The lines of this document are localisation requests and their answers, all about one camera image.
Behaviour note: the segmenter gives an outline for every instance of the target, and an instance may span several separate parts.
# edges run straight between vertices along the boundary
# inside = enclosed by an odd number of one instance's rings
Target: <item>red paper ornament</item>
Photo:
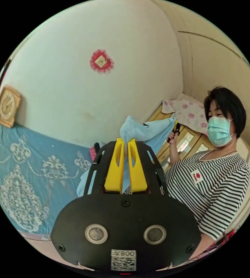
[[[113,68],[113,65],[113,60],[107,55],[105,50],[101,49],[95,51],[90,60],[91,68],[100,73],[109,72]]]

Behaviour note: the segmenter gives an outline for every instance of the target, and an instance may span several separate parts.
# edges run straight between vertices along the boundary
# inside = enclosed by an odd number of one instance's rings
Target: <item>wall clock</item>
[[[21,102],[21,94],[5,85],[0,94],[0,124],[12,128]]]

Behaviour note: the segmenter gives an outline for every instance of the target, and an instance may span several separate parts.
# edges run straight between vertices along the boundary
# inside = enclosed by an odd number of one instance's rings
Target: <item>screw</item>
[[[64,247],[62,244],[59,244],[59,245],[58,245],[58,249],[59,249],[59,251],[61,251],[61,252],[65,252],[65,251],[66,251],[65,247]]]
[[[121,205],[124,206],[125,208],[127,208],[128,206],[130,206],[130,204],[131,204],[131,201],[128,200],[128,199],[123,199],[123,200],[121,201]]]
[[[193,246],[193,245],[190,245],[189,247],[187,247],[186,253],[187,253],[187,254],[190,254],[193,250],[194,250],[194,246]]]

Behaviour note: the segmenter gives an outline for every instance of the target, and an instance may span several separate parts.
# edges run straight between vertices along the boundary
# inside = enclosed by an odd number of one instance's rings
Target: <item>gold clock frame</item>
[[[1,94],[0,94],[0,106],[2,105],[1,101],[3,99],[3,96],[8,92],[11,93],[14,96],[15,107],[14,107],[13,115],[10,119],[5,120],[0,115],[0,124],[2,124],[3,126],[5,126],[7,128],[12,128],[14,126],[14,123],[15,123],[16,113],[17,113],[18,108],[19,108],[20,103],[21,103],[21,94],[17,90],[15,90],[14,88],[12,88],[11,86],[5,85],[2,89],[2,91],[1,91]]]

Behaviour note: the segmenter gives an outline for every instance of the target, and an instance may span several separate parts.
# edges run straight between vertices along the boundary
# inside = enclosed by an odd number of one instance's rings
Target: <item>woman's hand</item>
[[[171,132],[169,136],[167,137],[167,140],[170,139],[168,142],[170,145],[176,144],[177,143],[177,138],[178,138],[178,133]]]

